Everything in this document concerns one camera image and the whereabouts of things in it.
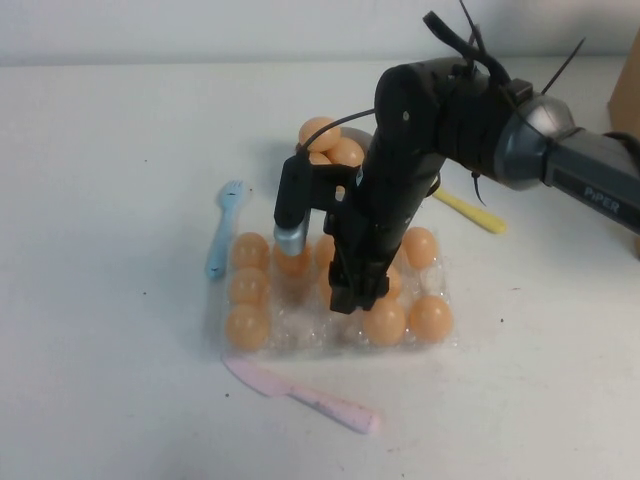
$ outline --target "blue plastic fork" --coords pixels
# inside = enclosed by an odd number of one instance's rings
[[[227,259],[235,229],[236,215],[247,196],[246,190],[244,182],[233,180],[222,187],[218,194],[222,217],[216,236],[213,238],[206,268],[206,273],[212,280],[222,277],[227,270]]]

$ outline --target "white wall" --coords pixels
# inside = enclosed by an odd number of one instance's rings
[[[498,55],[625,53],[640,26],[640,0],[467,6]],[[430,9],[468,35],[456,0],[0,0],[0,65],[427,58]]]

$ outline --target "robotic arm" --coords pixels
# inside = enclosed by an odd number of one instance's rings
[[[369,310],[387,293],[386,272],[447,158],[514,190],[556,187],[640,234],[640,142],[576,127],[564,102],[511,79],[467,18],[478,48],[430,12],[426,25],[462,57],[382,75],[372,112],[377,129],[361,167],[312,165],[305,146],[284,164],[276,242],[288,255],[301,253],[310,210],[326,212],[324,231],[336,247],[329,269],[334,311]],[[341,201],[337,186],[345,188]]]

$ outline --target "orange egg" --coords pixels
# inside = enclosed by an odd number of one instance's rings
[[[313,252],[311,246],[307,243],[300,255],[290,257],[286,255],[277,245],[273,247],[273,259],[276,265],[284,273],[290,277],[301,277],[309,271]]]
[[[333,256],[336,252],[335,244],[333,243],[333,237],[331,235],[323,235],[316,243],[316,265],[318,268],[328,267]]]
[[[355,140],[342,137],[331,149],[326,152],[331,163],[339,163],[350,167],[362,165],[364,150]]]
[[[253,305],[237,305],[225,325],[229,343],[240,350],[255,351],[269,338],[269,318]]]
[[[324,302],[327,308],[331,306],[331,285],[329,285],[329,267],[320,272],[320,276],[318,277],[318,292],[320,293],[320,298]]]
[[[404,338],[407,319],[402,307],[392,298],[379,298],[365,312],[362,329],[371,343],[380,347],[397,345]]]
[[[300,145],[304,145],[311,135],[331,122],[333,122],[333,119],[329,117],[314,117],[304,122],[298,132],[298,141],[300,142]],[[316,138],[309,146],[309,151],[324,152],[338,143],[338,140],[340,140],[340,127],[333,127]]]
[[[231,264],[237,269],[254,267],[266,270],[269,267],[269,244],[262,235],[243,233],[233,243]]]
[[[422,270],[431,266],[438,256],[438,244],[426,228],[412,227],[404,234],[402,246],[412,268]]]
[[[428,295],[411,307],[409,328],[424,342],[440,342],[453,329],[453,314],[442,298]]]
[[[259,268],[238,270],[229,284],[229,300],[264,306],[269,296],[269,278]]]
[[[402,276],[393,265],[387,270],[387,276],[389,277],[389,293],[387,293],[387,297],[398,298],[402,292]]]
[[[319,152],[310,152],[309,161],[312,165],[331,165],[329,159]]]

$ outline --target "white table surface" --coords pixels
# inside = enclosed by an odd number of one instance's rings
[[[552,189],[481,180],[504,236],[419,211],[457,347],[272,365],[379,409],[377,435],[262,398],[207,350],[217,190],[250,182],[240,229],[270,232],[302,122],[369,108],[397,63],[0,69],[2,480],[637,477],[632,235]],[[560,63],[506,65],[540,88]],[[621,66],[578,59],[551,92],[605,131]],[[443,182],[477,203],[462,168]]]

